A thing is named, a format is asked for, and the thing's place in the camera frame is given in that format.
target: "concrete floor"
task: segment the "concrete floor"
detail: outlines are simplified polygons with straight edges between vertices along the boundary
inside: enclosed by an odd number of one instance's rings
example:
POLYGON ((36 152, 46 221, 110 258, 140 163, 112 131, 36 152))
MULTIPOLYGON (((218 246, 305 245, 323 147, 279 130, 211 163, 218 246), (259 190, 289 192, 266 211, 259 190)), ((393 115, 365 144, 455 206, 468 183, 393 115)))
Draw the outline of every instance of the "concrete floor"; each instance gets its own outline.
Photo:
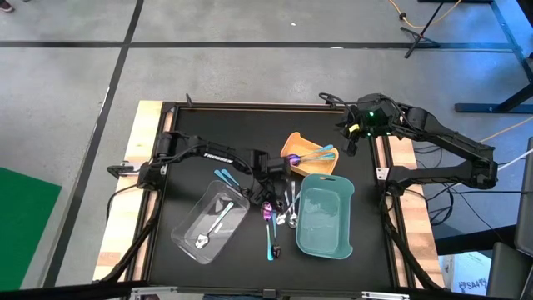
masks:
MULTIPOLYGON (((121 42, 135 2, 12 0, 17 11, 0 14, 0 41, 121 42)), ((414 0, 397 3, 416 24, 427 20, 436 7, 414 0)), ((531 26, 515 0, 497 3, 527 55, 533 51, 531 26)), ((145 1, 133 41, 407 43, 410 37, 400 32, 400 25, 387 0, 159 0, 145 1)), ((426 36, 445 43, 506 43, 488 5, 461 4, 426 36)), ((63 186, 24 287, 42 281, 118 52, 0 47, 0 166, 63 186)), ((526 118, 453 112, 453 103, 498 103, 523 88, 528 81, 513 53, 416 51, 405 60, 404 52, 130 49, 57 284, 91 281, 105 228, 106 202, 116 185, 105 167, 122 160, 139 100, 182 101, 190 93, 198 102, 320 103, 320 92, 352 100, 379 92, 426 108, 446 126, 474 139, 526 118)), ((506 162, 523 153, 531 133, 533 122, 491 140, 496 160, 506 162)), ((435 154, 418 158, 434 165, 435 154)), ((442 165, 458 162, 445 153, 442 165)), ((522 170, 520 162, 502 171, 496 188, 520 188, 522 170)), ((425 192, 432 195, 439 189, 426 186, 425 192)), ((493 227, 516 221, 517 196, 467 197, 493 227)), ((430 209, 446 204, 447 196, 439 197, 430 209)), ((460 199, 446 224, 463 233, 486 229, 460 199)))

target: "clear plastic container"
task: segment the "clear plastic container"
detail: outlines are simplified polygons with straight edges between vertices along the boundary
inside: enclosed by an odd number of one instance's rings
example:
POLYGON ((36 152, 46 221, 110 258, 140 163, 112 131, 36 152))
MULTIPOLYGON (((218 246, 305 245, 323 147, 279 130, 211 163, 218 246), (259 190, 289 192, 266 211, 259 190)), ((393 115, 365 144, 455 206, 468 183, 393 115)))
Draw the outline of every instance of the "clear plastic container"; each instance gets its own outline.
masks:
POLYGON ((172 230, 171 239, 197 262, 210 263, 224 248, 249 208, 250 203, 239 192, 215 180, 182 223, 172 230), (227 213, 217 223, 225 210, 227 213), (208 242, 200 242, 201 235, 207 236, 208 242))

